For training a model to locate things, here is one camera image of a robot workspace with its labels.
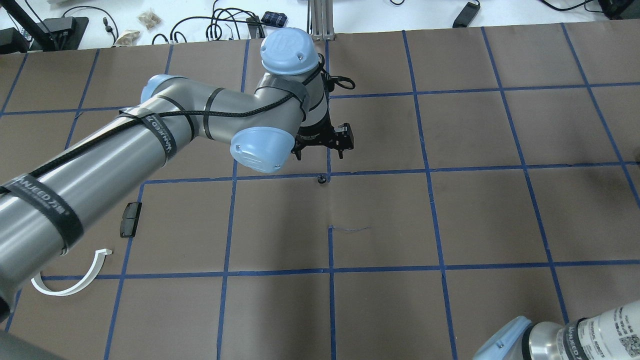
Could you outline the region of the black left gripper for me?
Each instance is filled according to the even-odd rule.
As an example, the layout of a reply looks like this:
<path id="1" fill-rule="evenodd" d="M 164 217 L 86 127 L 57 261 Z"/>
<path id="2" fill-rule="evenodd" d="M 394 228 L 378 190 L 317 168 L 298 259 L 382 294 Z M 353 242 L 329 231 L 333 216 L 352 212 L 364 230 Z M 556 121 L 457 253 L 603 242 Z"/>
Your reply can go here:
<path id="1" fill-rule="evenodd" d="M 345 151 L 353 150 L 355 137 L 351 125 L 345 122 L 333 126 L 330 118 L 323 118 L 313 125 L 301 125 L 294 138 L 292 153 L 297 161 L 302 161 L 302 150 L 306 147 L 322 146 L 329 150 L 336 150 L 339 159 L 345 156 Z"/>

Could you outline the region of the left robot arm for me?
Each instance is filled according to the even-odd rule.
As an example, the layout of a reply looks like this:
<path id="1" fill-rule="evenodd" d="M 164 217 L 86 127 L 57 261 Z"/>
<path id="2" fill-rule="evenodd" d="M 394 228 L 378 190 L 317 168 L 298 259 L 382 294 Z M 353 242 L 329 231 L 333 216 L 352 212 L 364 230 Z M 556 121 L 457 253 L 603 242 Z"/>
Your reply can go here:
<path id="1" fill-rule="evenodd" d="M 149 79 L 138 105 L 40 167 L 1 185 L 1 319 L 16 294 L 57 256 L 66 255 L 115 203 L 173 160 L 197 137 L 230 146 L 241 166 L 281 170 L 306 147 L 354 148 L 348 123 L 334 127 L 329 95 L 352 90 L 333 76 L 313 38 L 298 28 L 266 36 L 259 48 L 262 79 L 253 93 L 183 76 Z"/>

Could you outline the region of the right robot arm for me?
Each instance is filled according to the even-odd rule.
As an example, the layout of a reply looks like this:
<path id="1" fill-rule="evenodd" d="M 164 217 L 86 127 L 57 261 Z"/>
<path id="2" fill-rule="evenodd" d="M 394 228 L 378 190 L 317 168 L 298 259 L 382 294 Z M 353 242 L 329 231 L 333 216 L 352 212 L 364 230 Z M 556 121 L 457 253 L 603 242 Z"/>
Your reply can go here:
<path id="1" fill-rule="evenodd" d="M 518 316 L 490 337 L 474 360 L 638 360 L 640 302 L 566 325 Z"/>

